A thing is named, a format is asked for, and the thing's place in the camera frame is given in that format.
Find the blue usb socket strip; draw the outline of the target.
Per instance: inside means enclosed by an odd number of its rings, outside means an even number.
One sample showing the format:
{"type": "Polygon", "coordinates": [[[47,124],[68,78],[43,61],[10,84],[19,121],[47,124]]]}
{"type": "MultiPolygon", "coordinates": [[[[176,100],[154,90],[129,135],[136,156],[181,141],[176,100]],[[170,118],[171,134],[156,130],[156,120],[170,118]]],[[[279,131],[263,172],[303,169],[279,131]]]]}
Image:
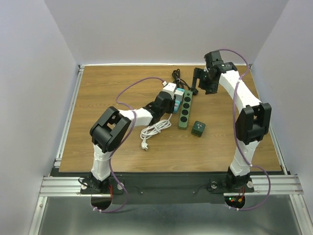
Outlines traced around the blue usb socket strip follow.
{"type": "Polygon", "coordinates": [[[176,114],[178,112],[178,109],[179,109],[181,102],[182,102],[182,100],[179,101],[179,100],[175,99],[175,105],[174,105],[174,111],[173,111],[174,114],[176,114]]]}

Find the white charger plug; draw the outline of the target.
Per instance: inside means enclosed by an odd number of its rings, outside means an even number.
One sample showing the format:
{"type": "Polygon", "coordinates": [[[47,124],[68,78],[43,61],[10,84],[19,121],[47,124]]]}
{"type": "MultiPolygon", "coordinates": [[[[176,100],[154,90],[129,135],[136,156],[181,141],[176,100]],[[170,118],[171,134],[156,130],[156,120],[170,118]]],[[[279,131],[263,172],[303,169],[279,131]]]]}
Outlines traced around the white charger plug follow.
{"type": "Polygon", "coordinates": [[[175,97],[176,97],[176,100],[179,100],[181,101],[183,99],[183,96],[184,96],[184,92],[185,90],[184,89],[180,89],[180,88],[177,88],[175,90],[175,97]]]}

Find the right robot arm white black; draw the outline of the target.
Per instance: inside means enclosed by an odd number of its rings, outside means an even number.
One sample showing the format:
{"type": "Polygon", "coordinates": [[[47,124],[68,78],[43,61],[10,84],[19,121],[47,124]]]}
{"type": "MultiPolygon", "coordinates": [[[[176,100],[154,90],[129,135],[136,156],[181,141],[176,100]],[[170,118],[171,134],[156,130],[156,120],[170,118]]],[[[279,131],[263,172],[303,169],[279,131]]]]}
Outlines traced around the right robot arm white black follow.
{"type": "Polygon", "coordinates": [[[192,87],[206,94],[216,94],[222,86],[233,100],[233,133],[236,150],[225,179],[230,191],[250,184],[252,159],[260,141],[268,133],[271,105],[262,103],[247,87],[242,75],[232,62],[224,62],[220,50],[204,56],[205,68],[195,68],[192,87]]]}

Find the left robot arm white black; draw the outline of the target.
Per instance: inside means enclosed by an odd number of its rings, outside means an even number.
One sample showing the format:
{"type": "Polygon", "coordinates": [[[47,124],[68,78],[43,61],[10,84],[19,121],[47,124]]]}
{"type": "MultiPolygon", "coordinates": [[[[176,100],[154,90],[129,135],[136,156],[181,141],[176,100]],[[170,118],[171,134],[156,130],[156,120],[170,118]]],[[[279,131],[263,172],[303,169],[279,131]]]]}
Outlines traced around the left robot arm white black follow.
{"type": "Polygon", "coordinates": [[[110,106],[90,129],[93,165],[89,175],[78,180],[81,193],[103,194],[112,191],[110,177],[114,175],[112,157],[115,151],[137,126],[160,132],[160,124],[169,121],[161,118],[164,114],[174,112],[175,101],[174,94],[161,91],[153,102],[140,109],[118,110],[110,106]]]}

